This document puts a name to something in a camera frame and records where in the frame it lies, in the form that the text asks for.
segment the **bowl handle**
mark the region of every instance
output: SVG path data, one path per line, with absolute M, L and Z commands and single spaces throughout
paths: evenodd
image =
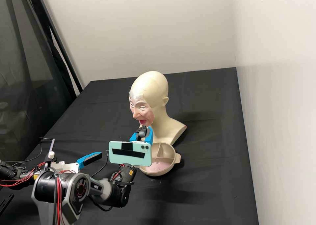
M 181 161 L 181 155 L 176 153 L 175 154 L 175 161 L 174 161 L 174 163 L 179 163 L 180 161 Z

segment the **mint green phone case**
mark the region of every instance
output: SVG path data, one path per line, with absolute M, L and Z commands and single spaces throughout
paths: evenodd
M 151 145 L 142 141 L 110 141 L 109 160 L 114 164 L 128 163 L 133 166 L 151 166 Z

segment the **open mouth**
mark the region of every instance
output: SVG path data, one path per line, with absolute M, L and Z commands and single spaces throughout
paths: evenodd
M 147 120 L 140 120 L 139 123 L 140 123 L 141 125 L 144 125 L 144 124 L 146 123 L 146 121 L 147 121 Z

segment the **black table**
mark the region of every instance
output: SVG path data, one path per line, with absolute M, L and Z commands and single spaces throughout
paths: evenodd
M 258 224 L 246 134 L 235 68 L 166 75 L 168 114 L 187 125 L 174 144 L 181 162 L 161 177 L 137 172 L 129 203 L 103 212 L 86 200 L 76 224 Z M 67 109 L 46 137 L 56 138 L 54 151 L 66 163 L 108 149 L 111 140 L 128 140 L 138 122 L 129 109 L 128 92 L 135 78 L 93 81 Z M 49 142 L 43 143 L 44 159 Z M 38 153 L 35 148 L 29 157 Z M 85 167 L 93 174 L 105 156 Z M 117 170 L 108 164 L 95 178 Z M 32 187 L 13 192 L 1 224 L 40 224 L 31 200 Z

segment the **bowl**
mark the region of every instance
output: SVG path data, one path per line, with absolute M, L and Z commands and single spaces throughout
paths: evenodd
M 181 155 L 176 153 L 170 144 L 153 143 L 151 160 L 151 166 L 142 166 L 139 169 L 148 176 L 161 176 L 169 172 L 175 163 L 181 161 Z

